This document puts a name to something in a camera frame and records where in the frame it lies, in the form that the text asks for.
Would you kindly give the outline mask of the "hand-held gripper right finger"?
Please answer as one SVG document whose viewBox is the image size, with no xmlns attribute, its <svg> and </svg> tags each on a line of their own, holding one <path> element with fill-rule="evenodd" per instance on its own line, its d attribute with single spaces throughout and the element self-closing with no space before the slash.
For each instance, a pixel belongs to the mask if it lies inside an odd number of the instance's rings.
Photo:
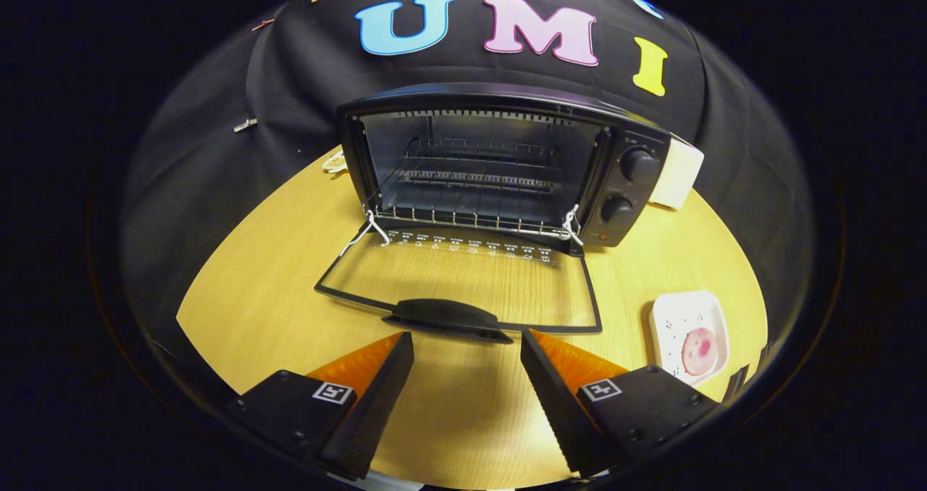
<svg viewBox="0 0 927 491">
<path fill-rule="evenodd" d="M 625 369 L 539 330 L 522 333 L 521 363 L 582 477 L 658 458 L 719 407 L 659 366 Z"/>
</svg>

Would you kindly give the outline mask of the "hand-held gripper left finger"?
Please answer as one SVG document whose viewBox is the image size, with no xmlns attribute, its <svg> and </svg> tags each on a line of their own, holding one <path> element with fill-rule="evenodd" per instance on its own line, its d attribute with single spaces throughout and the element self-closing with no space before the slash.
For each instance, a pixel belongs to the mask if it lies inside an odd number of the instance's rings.
<svg viewBox="0 0 927 491">
<path fill-rule="evenodd" d="M 308 374 L 278 370 L 225 413 L 295 463 L 363 479 L 413 362 L 413 336 L 398 332 Z"/>
</svg>

